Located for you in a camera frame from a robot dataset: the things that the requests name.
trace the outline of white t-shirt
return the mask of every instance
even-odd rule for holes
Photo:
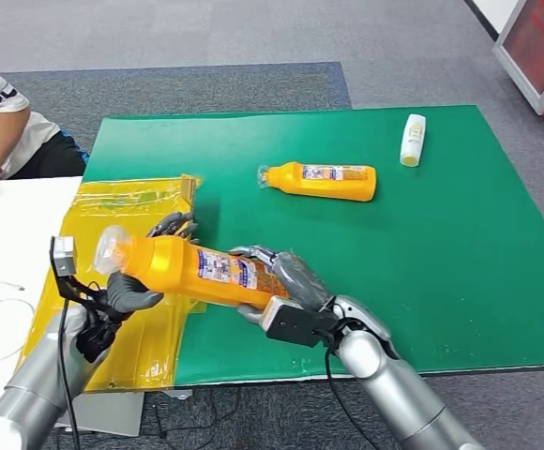
[[[27,98],[0,76],[0,113],[15,113],[24,110],[28,105]],[[49,122],[37,112],[31,112],[20,141],[1,166],[0,178],[8,178],[19,171],[39,147],[58,131],[60,128],[57,124]]]

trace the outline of small white bottle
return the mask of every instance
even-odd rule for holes
[[[400,162],[407,167],[415,167],[419,164],[425,131],[425,117],[418,114],[409,114],[403,131]]]

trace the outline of yellow bottle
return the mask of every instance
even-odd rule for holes
[[[278,188],[288,194],[367,202],[374,196],[376,171],[369,166],[332,166],[288,162],[278,167],[260,166],[261,188]]]
[[[218,305],[264,308],[273,295],[288,297],[261,262],[190,244],[178,236],[128,236],[119,226],[101,234],[94,267],[119,270],[151,291],[178,293]]]

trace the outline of white table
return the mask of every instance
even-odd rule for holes
[[[0,360],[0,395],[30,328],[30,306],[36,307],[50,270],[50,239],[59,233],[80,181],[0,181],[0,359],[11,354]],[[137,435],[142,403],[143,393],[124,393],[85,395],[73,404],[80,428]]]

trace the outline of clear bottle cap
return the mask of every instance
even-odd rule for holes
[[[93,268],[101,275],[121,269],[126,256],[122,249],[127,248],[130,243],[131,237],[119,225],[107,227],[97,243]]]
[[[257,184],[261,189],[267,188],[267,171],[270,170],[268,166],[259,166],[257,168]]]

